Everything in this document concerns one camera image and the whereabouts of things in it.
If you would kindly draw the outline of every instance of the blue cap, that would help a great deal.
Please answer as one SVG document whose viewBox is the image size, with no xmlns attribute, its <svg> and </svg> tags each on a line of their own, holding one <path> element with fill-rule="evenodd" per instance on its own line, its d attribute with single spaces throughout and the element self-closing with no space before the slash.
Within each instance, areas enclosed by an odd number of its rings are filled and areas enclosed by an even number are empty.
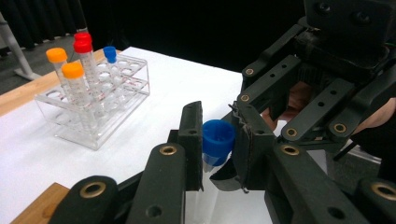
<svg viewBox="0 0 396 224">
<path fill-rule="evenodd" d="M 103 48 L 103 52 L 105 53 L 105 57 L 109 63 L 115 63 L 117 60 L 117 52 L 116 48 L 113 46 L 107 46 Z"/>
<path fill-rule="evenodd" d="M 212 119 L 204 124 L 203 129 L 203 160 L 209 165 L 220 166 L 233 149 L 233 125 L 221 119 Z"/>
</svg>

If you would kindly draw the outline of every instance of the orange test tube cap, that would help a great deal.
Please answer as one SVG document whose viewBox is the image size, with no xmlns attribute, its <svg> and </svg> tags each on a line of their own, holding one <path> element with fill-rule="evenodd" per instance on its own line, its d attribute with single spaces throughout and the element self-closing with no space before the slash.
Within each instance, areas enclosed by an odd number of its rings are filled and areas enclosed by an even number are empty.
<svg viewBox="0 0 396 224">
<path fill-rule="evenodd" d="M 66 51 L 61 48 L 49 49 L 46 54 L 51 63 L 61 63 L 67 60 Z"/>
<path fill-rule="evenodd" d="M 79 78 L 84 75 L 81 63 L 66 63 L 62 66 L 62 72 L 66 78 Z"/>
</svg>

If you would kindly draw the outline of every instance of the black curtain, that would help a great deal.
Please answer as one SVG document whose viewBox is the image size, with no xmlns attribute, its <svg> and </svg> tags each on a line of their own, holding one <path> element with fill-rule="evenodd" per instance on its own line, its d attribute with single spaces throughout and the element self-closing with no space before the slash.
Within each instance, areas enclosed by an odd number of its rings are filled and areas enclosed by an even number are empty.
<svg viewBox="0 0 396 224">
<path fill-rule="evenodd" d="M 81 5 L 95 49 L 133 46 L 236 72 L 304 16 L 303 0 L 84 0 Z"/>
<path fill-rule="evenodd" d="M 27 49 L 87 27 L 79 0 L 0 0 L 0 12 Z"/>
</svg>

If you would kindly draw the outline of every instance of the white tablecloth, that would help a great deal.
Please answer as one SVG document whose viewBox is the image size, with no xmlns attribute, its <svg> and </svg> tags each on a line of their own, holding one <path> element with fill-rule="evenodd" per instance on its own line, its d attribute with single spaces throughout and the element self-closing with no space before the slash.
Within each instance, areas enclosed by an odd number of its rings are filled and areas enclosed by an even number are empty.
<svg viewBox="0 0 396 224">
<path fill-rule="evenodd" d="M 151 95 L 98 151 L 54 137 L 35 102 L 0 118 L 0 223 L 13 220 L 54 182 L 71 188 L 91 175 L 118 183 L 136 175 L 150 151 L 178 129 L 184 105 L 202 101 L 204 122 L 221 119 L 240 92 L 239 73 L 142 49 L 122 54 L 148 61 Z M 263 195 L 221 192 L 212 223 L 271 223 Z"/>
</svg>

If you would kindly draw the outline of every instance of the black background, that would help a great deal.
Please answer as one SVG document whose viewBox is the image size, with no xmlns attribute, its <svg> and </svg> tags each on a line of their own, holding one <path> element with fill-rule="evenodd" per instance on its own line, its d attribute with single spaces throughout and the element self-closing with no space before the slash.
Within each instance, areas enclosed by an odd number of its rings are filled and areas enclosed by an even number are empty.
<svg viewBox="0 0 396 224">
<path fill-rule="evenodd" d="M 80 3 L 94 49 L 133 46 L 235 72 L 304 16 L 303 0 Z"/>
</svg>

